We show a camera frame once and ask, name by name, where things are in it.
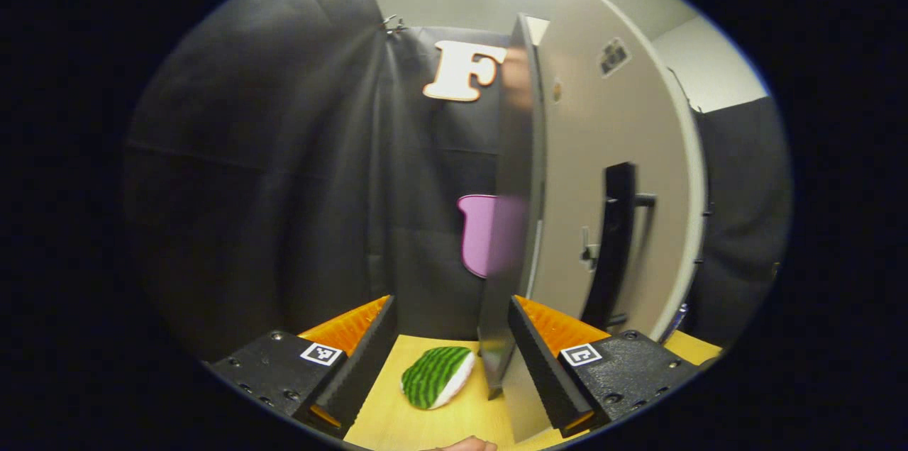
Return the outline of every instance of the black curtain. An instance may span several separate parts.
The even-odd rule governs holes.
[[[743,332],[782,263],[792,214],[785,129],[769,96],[694,113],[712,215],[681,329],[718,347]]]
[[[456,203],[494,193],[499,82],[423,96],[438,40],[508,38],[388,35],[375,0],[230,0],[161,66],[127,137],[126,214],[143,285],[197,357],[386,293],[400,332],[476,339]]]

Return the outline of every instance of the door handle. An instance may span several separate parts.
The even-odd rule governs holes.
[[[603,171],[599,256],[591,262],[596,271],[580,319],[604,330],[612,318],[625,277],[633,237],[633,210],[637,206],[655,208],[655,194],[636,192],[636,166],[631,162],[609,166]]]

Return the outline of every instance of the white door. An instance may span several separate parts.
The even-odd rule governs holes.
[[[529,297],[580,318],[593,279],[580,261],[581,229],[599,243],[603,169],[632,162],[636,191],[655,194],[656,203],[636,209],[614,310],[629,319],[613,330],[658,340],[687,295],[703,237],[704,161],[684,95],[649,41],[607,0],[559,0],[538,59],[546,179]],[[502,380],[518,441],[548,426],[525,369],[515,350]]]

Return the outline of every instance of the black backdrop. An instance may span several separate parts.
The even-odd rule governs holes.
[[[457,201],[495,193],[499,77],[474,102],[422,86],[437,41],[508,39],[388,35],[375,0],[230,0],[187,34],[124,167],[136,267],[186,347],[220,360],[388,293],[403,334],[475,340]]]
[[[771,98],[694,112],[712,215],[681,329],[727,348],[758,310],[785,256],[791,161]]]
[[[124,247],[130,111],[163,56],[223,0],[11,1],[16,321],[4,447],[308,445],[181,351]],[[898,348],[881,338],[899,314],[902,235],[889,208],[901,141],[888,111],[904,108],[897,1],[691,1],[753,57],[779,101],[797,180],[791,247],[725,360],[578,448],[898,447],[898,382],[875,361]]]

